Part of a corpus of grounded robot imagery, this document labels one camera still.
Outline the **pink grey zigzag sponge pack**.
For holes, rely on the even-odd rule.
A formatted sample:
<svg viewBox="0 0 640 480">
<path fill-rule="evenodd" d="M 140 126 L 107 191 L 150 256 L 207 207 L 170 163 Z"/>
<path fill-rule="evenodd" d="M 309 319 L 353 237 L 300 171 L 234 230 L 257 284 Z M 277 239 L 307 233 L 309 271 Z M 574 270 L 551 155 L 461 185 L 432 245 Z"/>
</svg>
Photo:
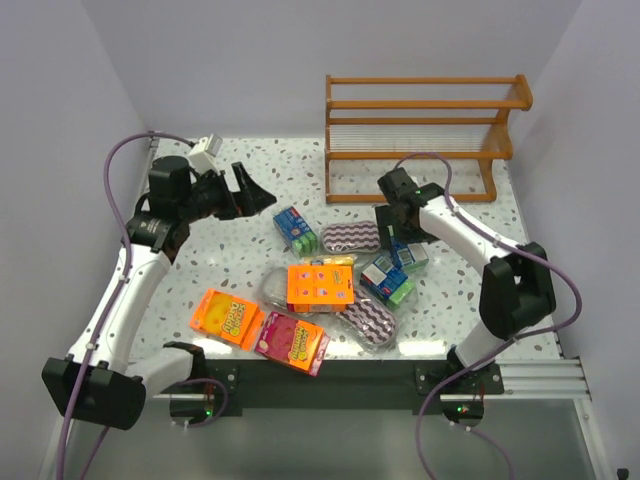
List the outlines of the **pink grey zigzag sponge pack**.
<svg viewBox="0 0 640 480">
<path fill-rule="evenodd" d="M 381 249 L 378 227 L 369 220 L 330 224 L 322 230 L 320 240 L 330 254 L 375 253 Z"/>
</svg>

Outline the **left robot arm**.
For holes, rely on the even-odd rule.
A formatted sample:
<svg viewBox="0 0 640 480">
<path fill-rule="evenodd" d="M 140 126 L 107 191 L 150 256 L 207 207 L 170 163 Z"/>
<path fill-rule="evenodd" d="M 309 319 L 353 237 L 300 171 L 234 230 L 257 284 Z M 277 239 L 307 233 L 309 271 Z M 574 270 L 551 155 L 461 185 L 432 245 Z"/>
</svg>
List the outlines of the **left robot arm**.
<svg viewBox="0 0 640 480">
<path fill-rule="evenodd" d="M 129 362 L 133 340 L 151 297 L 190 234 L 192 223 L 251 217 L 275 204 L 244 165 L 232 166 L 238 190 L 224 174 L 197 172 L 184 157 L 155 160 L 149 190 L 126 223 L 124 244 L 98 310 L 62 359 L 50 358 L 42 379 L 58 411 L 74 420 L 130 429 L 146 401 L 182 382 L 208 375 L 201 347 L 171 341 L 155 356 Z"/>
</svg>

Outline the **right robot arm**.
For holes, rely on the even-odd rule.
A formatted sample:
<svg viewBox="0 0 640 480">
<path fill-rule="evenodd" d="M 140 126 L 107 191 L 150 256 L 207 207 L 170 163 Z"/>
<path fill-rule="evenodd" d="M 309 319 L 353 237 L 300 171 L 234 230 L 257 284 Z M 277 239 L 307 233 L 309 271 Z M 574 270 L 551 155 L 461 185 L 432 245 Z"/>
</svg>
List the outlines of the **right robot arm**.
<svg viewBox="0 0 640 480">
<path fill-rule="evenodd" d="M 480 320 L 447 354 L 452 372 L 483 368 L 496 349 L 555 311 L 547 255 L 539 244 L 500 236 L 441 186 L 419 186 L 401 167 L 385 173 L 377 184 L 402 241 L 442 241 L 481 276 Z"/>
</svg>

